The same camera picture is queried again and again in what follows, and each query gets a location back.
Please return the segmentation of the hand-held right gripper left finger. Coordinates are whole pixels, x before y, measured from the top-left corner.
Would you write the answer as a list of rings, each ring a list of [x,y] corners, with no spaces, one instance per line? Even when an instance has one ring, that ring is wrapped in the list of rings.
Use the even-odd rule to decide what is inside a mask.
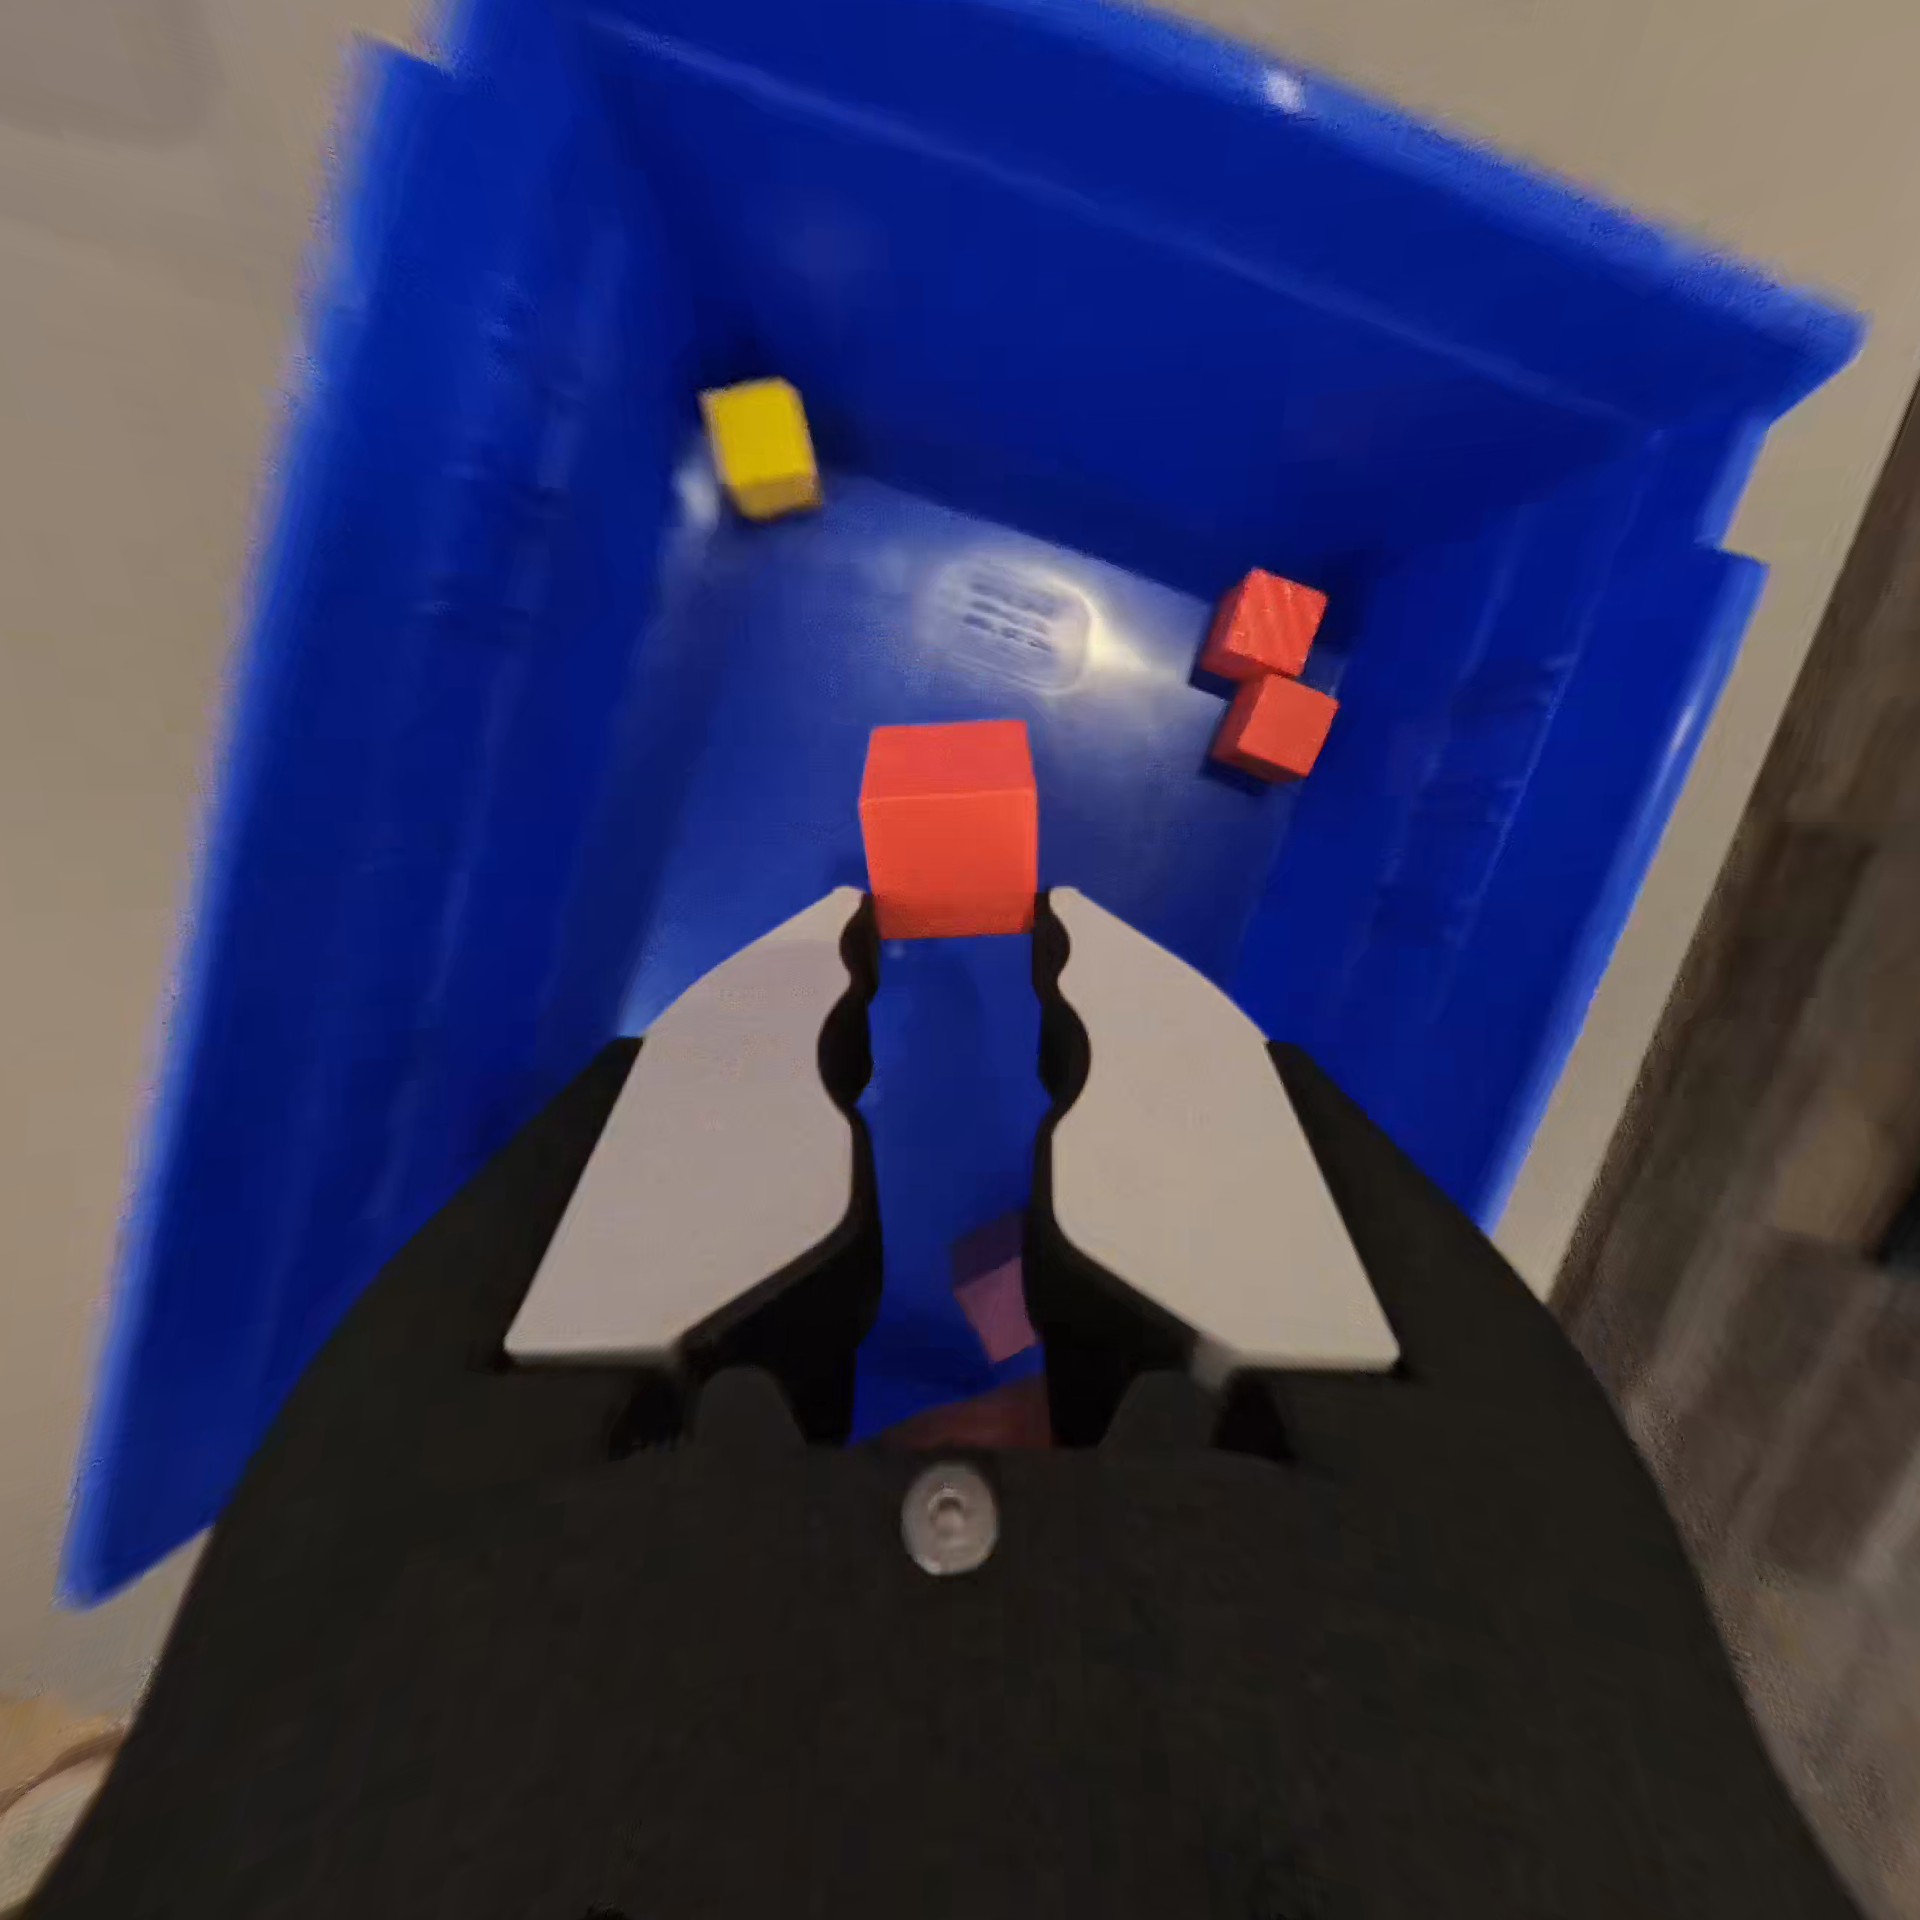
[[[760,1369],[848,1439],[879,1308],[873,901],[831,889],[675,997],[546,1243],[502,1351],[671,1384]]]

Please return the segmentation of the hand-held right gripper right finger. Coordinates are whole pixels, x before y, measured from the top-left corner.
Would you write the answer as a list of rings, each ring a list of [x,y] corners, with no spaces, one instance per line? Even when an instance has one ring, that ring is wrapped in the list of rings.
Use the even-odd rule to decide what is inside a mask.
[[[1073,886],[1037,897],[1029,1320],[1089,1447],[1137,1377],[1391,1376],[1387,1320],[1261,1029]]]

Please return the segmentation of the purple wooden cube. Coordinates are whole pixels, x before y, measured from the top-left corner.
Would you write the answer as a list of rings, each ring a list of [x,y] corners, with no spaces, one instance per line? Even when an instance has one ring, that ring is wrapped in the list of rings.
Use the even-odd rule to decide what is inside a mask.
[[[999,1214],[953,1243],[950,1295],[984,1361],[1000,1366],[1040,1344],[1024,1301],[1022,1209]]]

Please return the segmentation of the red wooden cube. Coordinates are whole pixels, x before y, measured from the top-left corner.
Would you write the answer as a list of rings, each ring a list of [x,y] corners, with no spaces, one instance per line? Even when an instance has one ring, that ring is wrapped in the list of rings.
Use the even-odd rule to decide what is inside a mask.
[[[878,727],[857,819],[887,943],[1032,928],[1040,792],[1024,723]]]
[[[1307,779],[1334,717],[1334,694],[1297,679],[1253,677],[1229,697],[1208,759],[1269,784]]]
[[[1219,593],[1195,657],[1206,681],[1297,681],[1327,613],[1327,593],[1250,566]]]

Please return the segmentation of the blue plastic bin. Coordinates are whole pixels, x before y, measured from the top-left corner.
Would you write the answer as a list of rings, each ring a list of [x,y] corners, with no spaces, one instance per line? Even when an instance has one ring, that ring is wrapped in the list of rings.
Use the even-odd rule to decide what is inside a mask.
[[[858,883],[879,725],[1016,717],[1040,876],[1496,1223],[1864,319],[1112,4],[447,4],[370,51],[59,1592],[203,1532],[378,1265],[616,1031]],[[783,376],[816,511],[699,393]],[[1208,759],[1247,569],[1307,779]]]

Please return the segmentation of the yellow wooden cube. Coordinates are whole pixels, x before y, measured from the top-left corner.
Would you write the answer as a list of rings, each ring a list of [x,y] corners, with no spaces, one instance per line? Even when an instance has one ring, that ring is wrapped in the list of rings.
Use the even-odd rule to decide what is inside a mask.
[[[710,467],[744,521],[776,521],[823,505],[823,477],[799,390],[768,375],[699,390]]]

